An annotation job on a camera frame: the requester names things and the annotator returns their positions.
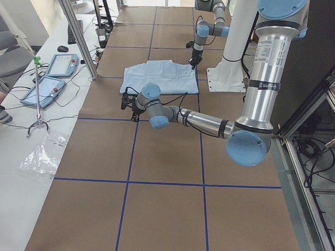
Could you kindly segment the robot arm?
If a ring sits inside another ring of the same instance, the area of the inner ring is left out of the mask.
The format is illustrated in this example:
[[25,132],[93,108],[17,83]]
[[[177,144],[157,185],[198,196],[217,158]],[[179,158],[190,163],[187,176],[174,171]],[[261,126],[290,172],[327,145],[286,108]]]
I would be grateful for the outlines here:
[[225,5],[223,1],[195,1],[195,9],[214,14],[214,23],[201,20],[196,25],[196,35],[194,41],[186,44],[186,48],[192,48],[192,57],[188,60],[194,69],[203,59],[203,50],[208,36],[227,37],[229,26],[225,22]]
[[192,51],[188,62],[192,70],[201,62],[209,36],[227,39],[221,61],[206,73],[213,105],[222,108],[223,116],[193,111],[173,101],[162,103],[163,92],[178,90],[167,84],[170,74],[162,61],[151,61],[148,71],[126,77],[121,106],[132,110],[134,122],[145,113],[154,129],[176,122],[226,139],[232,161],[258,165],[271,147],[273,107],[290,44],[306,34],[309,1],[238,1],[231,23],[226,22],[222,1],[196,1],[195,9],[212,13],[214,21],[198,21],[195,38],[186,45]]

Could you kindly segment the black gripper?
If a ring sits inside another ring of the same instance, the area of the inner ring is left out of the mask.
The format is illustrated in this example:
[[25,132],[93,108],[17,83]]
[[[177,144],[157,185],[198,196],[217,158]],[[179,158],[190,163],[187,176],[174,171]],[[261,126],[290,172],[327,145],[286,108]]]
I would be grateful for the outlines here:
[[136,102],[132,102],[131,110],[133,111],[131,121],[132,122],[139,122],[140,121],[140,115],[144,113],[143,109],[140,109],[137,105]]
[[192,57],[188,60],[189,64],[192,66],[192,69],[194,70],[195,67],[201,62],[203,54],[203,50],[192,50]]

